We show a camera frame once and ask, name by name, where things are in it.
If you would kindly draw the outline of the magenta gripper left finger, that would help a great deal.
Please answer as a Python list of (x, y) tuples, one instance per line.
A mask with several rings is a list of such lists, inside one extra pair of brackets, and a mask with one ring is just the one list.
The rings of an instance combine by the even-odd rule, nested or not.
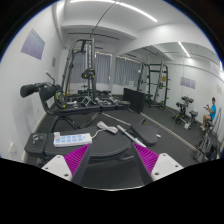
[(81, 184), (91, 154), (91, 145), (87, 144), (66, 156), (56, 155), (42, 169), (77, 185)]

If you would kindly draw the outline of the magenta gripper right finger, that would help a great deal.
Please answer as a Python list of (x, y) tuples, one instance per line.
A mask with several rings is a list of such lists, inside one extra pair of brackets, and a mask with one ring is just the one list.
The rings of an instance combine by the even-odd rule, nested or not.
[(182, 166), (167, 153), (157, 154), (136, 143), (132, 148), (144, 184), (149, 184), (182, 169)]

